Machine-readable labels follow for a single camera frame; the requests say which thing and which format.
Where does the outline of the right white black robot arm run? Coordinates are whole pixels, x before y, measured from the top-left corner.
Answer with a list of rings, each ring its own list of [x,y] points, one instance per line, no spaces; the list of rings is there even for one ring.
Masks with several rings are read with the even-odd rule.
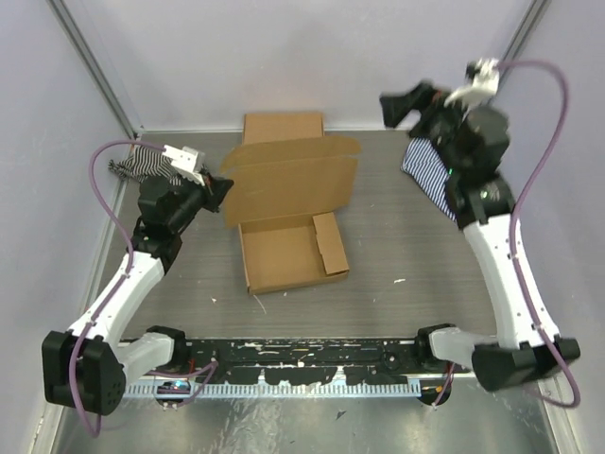
[[[406,93],[382,94],[379,101],[390,129],[419,113],[410,135],[428,140],[445,167],[446,202],[480,267],[496,333],[481,336],[450,323],[422,328],[416,361],[430,374],[454,362],[496,392],[552,377],[579,359],[580,347],[550,318],[520,228],[512,222],[518,200],[498,171],[510,144],[507,117],[489,105],[467,108],[447,97],[422,81]]]

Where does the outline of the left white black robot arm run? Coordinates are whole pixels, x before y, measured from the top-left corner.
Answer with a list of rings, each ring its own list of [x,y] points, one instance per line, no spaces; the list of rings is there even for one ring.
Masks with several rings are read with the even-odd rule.
[[[107,416],[141,376],[187,369],[190,349],[181,330],[154,325],[127,346],[120,341],[141,303],[172,268],[182,233],[199,211],[219,212],[232,187],[232,180],[210,174],[179,186],[165,177],[140,184],[139,217],[117,272],[66,331],[51,331],[43,340],[47,402]]]

